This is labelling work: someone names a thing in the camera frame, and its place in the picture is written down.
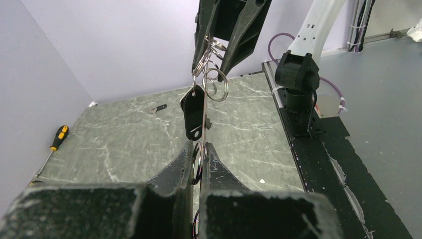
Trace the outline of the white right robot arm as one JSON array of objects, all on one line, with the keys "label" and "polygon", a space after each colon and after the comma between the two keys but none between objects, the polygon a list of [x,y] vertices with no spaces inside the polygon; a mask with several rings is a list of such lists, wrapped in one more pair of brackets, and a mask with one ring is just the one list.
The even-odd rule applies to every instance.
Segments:
[{"label": "white right robot arm", "polygon": [[[212,55],[221,60],[217,80],[254,52],[270,7],[268,0],[202,0],[196,15],[192,75],[209,78]],[[286,90],[286,110],[296,136],[314,136],[312,112],[317,103],[319,61],[342,0],[315,0],[294,41],[283,54],[275,82]]]}]

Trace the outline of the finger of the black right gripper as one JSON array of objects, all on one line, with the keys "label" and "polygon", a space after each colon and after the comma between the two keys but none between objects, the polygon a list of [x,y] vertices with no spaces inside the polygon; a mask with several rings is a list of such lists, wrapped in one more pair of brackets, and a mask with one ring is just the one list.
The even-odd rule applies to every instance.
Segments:
[{"label": "finger of the black right gripper", "polygon": [[206,36],[209,38],[213,36],[219,5],[219,0],[201,0],[199,2],[192,73],[196,72],[196,67],[201,62],[201,58],[207,48]]},{"label": "finger of the black right gripper", "polygon": [[219,39],[228,41],[220,66],[225,75],[254,52],[270,5],[270,0],[220,2]]}]

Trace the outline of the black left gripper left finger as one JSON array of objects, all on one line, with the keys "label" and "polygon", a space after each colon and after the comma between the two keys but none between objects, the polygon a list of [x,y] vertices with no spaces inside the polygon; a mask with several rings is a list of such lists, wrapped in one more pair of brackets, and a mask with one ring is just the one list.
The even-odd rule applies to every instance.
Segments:
[{"label": "black left gripper left finger", "polygon": [[40,184],[0,221],[3,239],[190,239],[194,146],[147,182]]}]

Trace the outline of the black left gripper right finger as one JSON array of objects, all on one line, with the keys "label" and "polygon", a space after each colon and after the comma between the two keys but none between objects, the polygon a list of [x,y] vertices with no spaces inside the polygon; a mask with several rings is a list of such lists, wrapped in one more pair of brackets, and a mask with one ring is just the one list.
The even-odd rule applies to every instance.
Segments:
[{"label": "black left gripper right finger", "polygon": [[334,206],[323,194],[252,191],[206,144],[199,202],[202,239],[342,239]]}]

